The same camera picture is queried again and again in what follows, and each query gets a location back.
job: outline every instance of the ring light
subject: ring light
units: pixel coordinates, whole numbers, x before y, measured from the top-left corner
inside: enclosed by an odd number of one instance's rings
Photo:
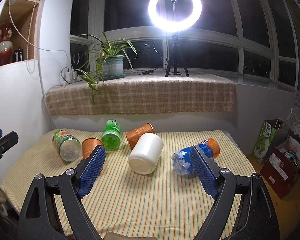
[[[192,0],[193,11],[187,19],[185,19],[181,22],[167,21],[165,19],[162,19],[157,14],[156,7],[157,7],[158,1],[159,0],[150,0],[149,7],[148,7],[148,13],[149,13],[150,19],[152,20],[153,24],[165,32],[176,33],[176,32],[185,30],[187,28],[190,28],[192,25],[194,25],[197,22],[197,20],[199,19],[200,15],[201,15],[201,12],[202,12],[201,1],[200,0]]]

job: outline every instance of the blue bottle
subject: blue bottle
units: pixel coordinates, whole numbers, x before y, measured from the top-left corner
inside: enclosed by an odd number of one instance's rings
[[[198,145],[208,158],[215,159],[220,155],[220,147],[215,139],[206,139]],[[171,156],[173,169],[179,176],[194,172],[190,161],[190,149],[191,147],[181,149]]]

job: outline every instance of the spider plant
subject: spider plant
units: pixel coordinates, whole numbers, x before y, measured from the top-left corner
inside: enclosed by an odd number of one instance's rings
[[[95,105],[95,98],[94,98],[94,92],[98,91],[97,85],[99,84],[100,79],[104,82],[105,79],[103,77],[102,72],[102,66],[104,64],[104,61],[102,61],[102,53],[99,55],[98,62],[96,64],[96,68],[92,72],[86,72],[82,69],[77,69],[82,73],[82,75],[78,76],[77,78],[83,79],[85,82],[88,83],[89,87],[91,88],[91,98],[93,101],[93,104]]]
[[[86,64],[89,65],[93,60],[97,59],[99,57],[99,55],[102,55],[102,59],[106,60],[108,57],[117,56],[118,53],[122,51],[124,53],[124,55],[126,56],[128,62],[130,64],[130,67],[132,68],[130,58],[128,57],[128,54],[125,51],[128,48],[132,49],[132,51],[136,54],[136,58],[138,57],[137,51],[136,51],[135,47],[133,46],[133,44],[131,43],[131,41],[129,41],[125,38],[118,38],[111,42],[110,39],[106,36],[106,34],[104,32],[102,32],[102,35],[103,35],[105,41],[102,41],[101,39],[97,38],[96,36],[93,36],[90,34],[82,34],[82,35],[90,36],[99,42],[92,49],[90,49],[86,52],[87,54],[93,53],[96,55],[91,57],[85,63],[85,65]]]

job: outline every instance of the orange paper cup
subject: orange paper cup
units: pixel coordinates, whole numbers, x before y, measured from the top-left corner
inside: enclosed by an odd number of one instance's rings
[[[131,150],[136,146],[141,135],[145,133],[155,133],[151,124],[147,123],[131,132],[126,133],[126,138]]]
[[[87,159],[98,145],[104,147],[103,142],[97,138],[85,139],[82,142],[82,159]]]

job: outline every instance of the green bottle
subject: green bottle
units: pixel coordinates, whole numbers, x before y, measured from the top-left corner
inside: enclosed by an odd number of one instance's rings
[[[116,150],[121,143],[120,125],[116,120],[109,120],[101,136],[101,141],[107,150]]]

